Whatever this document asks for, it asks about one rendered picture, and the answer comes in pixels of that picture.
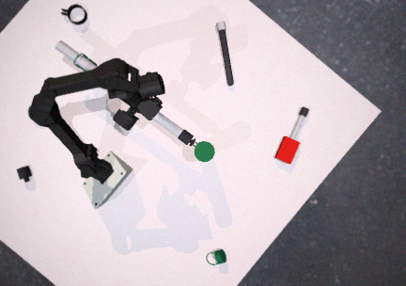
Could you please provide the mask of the red block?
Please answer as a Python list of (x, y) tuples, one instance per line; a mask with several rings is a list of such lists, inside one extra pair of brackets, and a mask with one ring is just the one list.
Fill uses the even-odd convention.
[(291, 164), (294, 154), (297, 151), (298, 146), (300, 144), (300, 142), (294, 140), (294, 138), (298, 133), (298, 130), (301, 126), (301, 123), (302, 123), (304, 117), (306, 117), (306, 115), (308, 115), (309, 110), (310, 109), (308, 109), (308, 108), (301, 107), (301, 110), (299, 112), (300, 116), (295, 124), (295, 127), (291, 133), (291, 136), (290, 137), (283, 136), (283, 139), (279, 145), (279, 148), (278, 148), (274, 158), (277, 158), (283, 162)]

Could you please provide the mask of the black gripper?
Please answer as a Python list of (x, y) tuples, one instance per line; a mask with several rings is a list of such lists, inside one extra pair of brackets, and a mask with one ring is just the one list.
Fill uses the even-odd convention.
[(135, 116), (136, 111), (133, 108), (136, 108), (136, 106), (138, 106), (142, 101), (143, 98), (140, 95), (140, 98), (136, 103), (128, 104), (130, 108), (127, 112), (119, 109), (113, 116), (113, 120), (125, 130), (131, 130), (135, 123), (139, 120), (139, 118)]

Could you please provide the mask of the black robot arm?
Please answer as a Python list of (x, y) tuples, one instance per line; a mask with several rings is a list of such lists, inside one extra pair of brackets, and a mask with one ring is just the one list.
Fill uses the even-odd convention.
[(47, 127), (66, 146), (82, 178), (92, 177), (103, 184), (114, 173), (111, 163), (97, 158), (97, 149), (92, 143), (82, 142), (61, 117), (55, 100), (59, 96), (93, 88), (107, 89), (110, 100), (119, 98), (127, 104), (136, 103), (141, 95), (143, 101), (133, 109), (147, 120), (152, 120), (163, 108), (163, 102), (158, 97), (152, 97), (165, 94), (165, 88), (160, 74), (153, 72), (140, 76), (137, 68), (120, 58), (105, 61), (91, 71), (47, 77), (44, 80), (39, 94), (34, 96), (29, 118), (37, 125)]

